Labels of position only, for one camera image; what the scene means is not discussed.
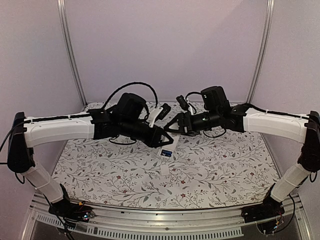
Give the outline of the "white remote control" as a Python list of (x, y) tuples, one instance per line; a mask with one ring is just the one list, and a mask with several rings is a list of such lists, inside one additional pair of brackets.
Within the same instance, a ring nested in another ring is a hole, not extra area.
[[(165, 146), (162, 146), (158, 152), (158, 155), (161, 157), (161, 158), (165, 158), (165, 159), (169, 159), (173, 156), (173, 153), (176, 149), (176, 146), (179, 142), (179, 139), (180, 139), (180, 135), (179, 134), (175, 134), (175, 133), (170, 133), (169, 134), (172, 138), (173, 138), (173, 144), (170, 144), (170, 145), (165, 145)], [(161, 150), (168, 150), (168, 151), (172, 151), (172, 156), (171, 157), (165, 157), (165, 156), (161, 156)]]

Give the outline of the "blue battery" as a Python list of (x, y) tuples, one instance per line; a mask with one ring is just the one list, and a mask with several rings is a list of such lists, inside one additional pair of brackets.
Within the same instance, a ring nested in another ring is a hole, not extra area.
[(161, 156), (168, 157), (168, 158), (170, 158), (172, 156), (172, 154), (173, 154), (172, 151), (165, 150), (165, 149), (162, 149), (161, 152), (160, 152)]

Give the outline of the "white battery cover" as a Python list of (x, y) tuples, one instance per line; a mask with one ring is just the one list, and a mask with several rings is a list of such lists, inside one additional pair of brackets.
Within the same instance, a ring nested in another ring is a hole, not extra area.
[(161, 165), (160, 166), (160, 173), (162, 176), (167, 176), (170, 174), (170, 169), (168, 165)]

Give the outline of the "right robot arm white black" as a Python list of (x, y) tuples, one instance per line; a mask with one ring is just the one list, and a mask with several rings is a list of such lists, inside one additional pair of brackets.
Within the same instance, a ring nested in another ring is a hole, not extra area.
[(292, 114), (264, 110), (250, 103), (231, 107), (221, 86), (200, 92), (205, 111), (192, 115), (183, 96), (176, 99), (184, 112), (177, 114), (164, 129), (167, 132), (194, 136), (201, 131), (221, 127), (238, 133), (256, 132), (294, 140), (302, 144), (297, 163), (290, 167), (268, 191), (258, 213), (269, 218), (281, 202), (311, 173), (320, 170), (320, 115)]

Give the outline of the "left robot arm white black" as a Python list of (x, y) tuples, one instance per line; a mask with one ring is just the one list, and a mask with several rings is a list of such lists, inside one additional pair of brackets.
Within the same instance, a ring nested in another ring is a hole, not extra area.
[(150, 148), (171, 145), (174, 139), (161, 127), (156, 126), (170, 107), (167, 104), (156, 106), (141, 119), (147, 102), (134, 93), (123, 93), (117, 104), (90, 109), (72, 115), (51, 117), (25, 117), (18, 112), (12, 128), (6, 136), (8, 140), (7, 166), (29, 180), (34, 187), (47, 197), (55, 209), (63, 216), (74, 213), (74, 205), (69, 202), (63, 187), (52, 179), (44, 167), (34, 160), (34, 147), (59, 141), (74, 139), (100, 140), (117, 136), (141, 141)]

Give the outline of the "floral table mat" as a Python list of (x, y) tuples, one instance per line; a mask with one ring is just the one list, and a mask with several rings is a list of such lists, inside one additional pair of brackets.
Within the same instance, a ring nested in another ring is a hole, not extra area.
[[(169, 175), (161, 175), (168, 165)], [(260, 202), (279, 175), (258, 133), (216, 127), (181, 136), (170, 158), (128, 137), (70, 140), (52, 173), (72, 199), (144, 209)]]

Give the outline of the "right aluminium frame post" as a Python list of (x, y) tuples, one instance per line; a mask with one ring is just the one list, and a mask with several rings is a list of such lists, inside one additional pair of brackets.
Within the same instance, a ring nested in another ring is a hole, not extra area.
[(249, 87), (248, 95), (246, 98), (247, 103), (252, 103), (254, 99), (254, 95), (257, 89), (259, 77), (263, 68), (263, 63), (268, 47), (269, 36), (272, 27), (272, 20), (275, 8), (275, 1), (274, 0), (267, 0), (266, 1), (266, 12), (264, 17), (264, 24), (263, 24), (263, 31), (262, 31), (262, 38), (260, 42), (260, 47), (258, 51), (258, 56), (256, 60), (256, 64), (254, 67), (254, 72), (251, 80), (251, 84)]

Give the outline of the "aluminium frame post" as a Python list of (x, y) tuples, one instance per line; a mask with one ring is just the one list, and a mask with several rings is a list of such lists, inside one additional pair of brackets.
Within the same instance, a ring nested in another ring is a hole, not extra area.
[(80, 73), (78, 70), (76, 57), (74, 54), (74, 49), (72, 45), (72, 39), (71, 39), (71, 34), (70, 34), (70, 29), (68, 24), (66, 3), (64, 0), (57, 0), (56, 2), (57, 2), (57, 9), (58, 9), (58, 14), (60, 19), (61, 30), (62, 30), (62, 36), (64, 39), (66, 54), (68, 57), (74, 84), (75, 84), (80, 102), (85, 107), (88, 104), (88, 102), (85, 96), (85, 91), (81, 82)]
[(251, 84), (249, 87), (248, 95), (246, 98), (247, 103), (252, 103), (254, 99), (254, 95), (257, 89), (259, 77), (263, 68), (263, 63), (268, 47), (269, 36), (272, 27), (272, 20), (275, 8), (275, 1), (274, 0), (267, 0), (266, 1), (266, 12), (264, 17), (264, 24), (263, 24), (263, 31), (262, 31), (262, 38), (260, 42), (260, 47), (258, 51), (258, 56), (256, 60), (256, 64), (254, 67), (254, 72), (251, 80)]

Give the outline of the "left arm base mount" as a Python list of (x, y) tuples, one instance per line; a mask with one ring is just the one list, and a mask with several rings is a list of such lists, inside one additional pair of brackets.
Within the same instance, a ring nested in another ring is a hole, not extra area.
[(61, 200), (51, 203), (48, 212), (71, 222), (88, 222), (95, 217), (93, 208), (86, 205), (85, 201), (72, 203), (67, 200)]

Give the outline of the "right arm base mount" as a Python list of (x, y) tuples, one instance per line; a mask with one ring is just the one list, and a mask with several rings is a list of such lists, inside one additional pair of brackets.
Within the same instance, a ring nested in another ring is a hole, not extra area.
[(243, 207), (241, 216), (245, 223), (257, 222), (257, 229), (264, 235), (274, 234), (285, 220), (285, 210), (281, 202), (266, 201)]

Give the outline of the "front aluminium rail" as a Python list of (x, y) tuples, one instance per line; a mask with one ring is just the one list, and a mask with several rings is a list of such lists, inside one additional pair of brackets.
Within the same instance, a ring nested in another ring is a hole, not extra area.
[(245, 224), (241, 216), (241, 206), (187, 210), (150, 210), (95, 203), (89, 206), (93, 208), (95, 214), (89, 220), (90, 224), (115, 229), (121, 226), (168, 228), (170, 225), (175, 228), (218, 228)]

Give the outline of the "left aluminium frame post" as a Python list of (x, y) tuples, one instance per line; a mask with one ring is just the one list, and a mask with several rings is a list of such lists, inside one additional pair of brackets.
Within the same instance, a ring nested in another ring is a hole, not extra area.
[(74, 49), (72, 45), (72, 39), (71, 39), (71, 34), (70, 34), (70, 29), (68, 24), (66, 3), (64, 0), (57, 0), (56, 2), (57, 2), (57, 9), (58, 9), (58, 14), (60, 19), (61, 30), (62, 30), (62, 36), (64, 39), (66, 54), (68, 57), (74, 84), (75, 84), (80, 102), (85, 107), (88, 104), (88, 102), (85, 96), (85, 91), (81, 82), (80, 73), (78, 70), (76, 57), (74, 54)]

